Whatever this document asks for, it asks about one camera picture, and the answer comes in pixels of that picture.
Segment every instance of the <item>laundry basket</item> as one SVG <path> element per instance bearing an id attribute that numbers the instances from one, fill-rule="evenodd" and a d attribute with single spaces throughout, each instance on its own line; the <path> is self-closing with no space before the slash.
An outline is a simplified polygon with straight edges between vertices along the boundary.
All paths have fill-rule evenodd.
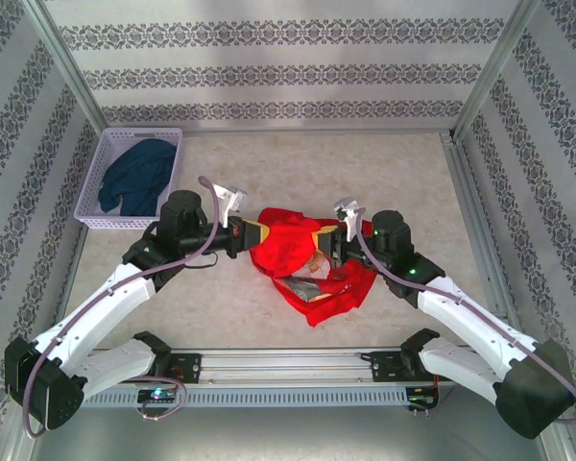
<path id="1" fill-rule="evenodd" d="M 107 128 L 104 130 L 75 207 L 75 219 L 87 224 L 91 229 L 145 229 L 153 221 L 157 221 L 160 217 L 160 207 L 178 186 L 183 161 L 182 137 L 183 133 L 179 128 Z M 156 216 L 120 216 L 121 206 L 104 213 L 98 202 L 98 192 L 103 185 L 105 172 L 134 144 L 150 138 L 163 139 L 177 147 L 171 180 L 157 199 Z"/>

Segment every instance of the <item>patterned wallpaper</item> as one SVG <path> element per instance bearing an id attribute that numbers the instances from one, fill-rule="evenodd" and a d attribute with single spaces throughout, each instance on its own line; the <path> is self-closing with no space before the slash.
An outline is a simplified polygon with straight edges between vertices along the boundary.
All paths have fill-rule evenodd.
<path id="1" fill-rule="evenodd" d="M 454 124 L 516 0 L 46 0 L 112 125 Z"/>
<path id="2" fill-rule="evenodd" d="M 0 449 L 4 349 L 55 322 L 97 136 L 22 7 L 0 0 Z"/>
<path id="3" fill-rule="evenodd" d="M 522 327 L 576 382 L 576 1 L 540 5 L 464 150 Z"/>

